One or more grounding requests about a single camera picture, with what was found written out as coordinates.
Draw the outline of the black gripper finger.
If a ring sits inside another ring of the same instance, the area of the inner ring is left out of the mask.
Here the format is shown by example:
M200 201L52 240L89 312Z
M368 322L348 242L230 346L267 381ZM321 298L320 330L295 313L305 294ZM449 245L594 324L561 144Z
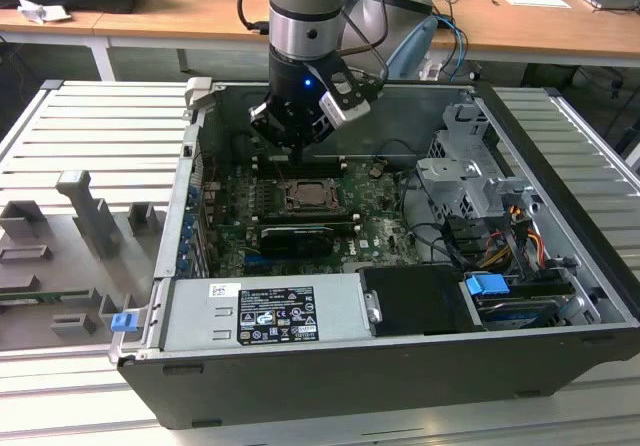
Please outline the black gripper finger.
M301 159L301 142L295 116L270 101L249 109L250 125L273 146L286 149L291 160Z
M300 145L305 149L314 144L323 142L332 132L334 126L326 115L318 116L314 121L307 122L302 126L300 133Z

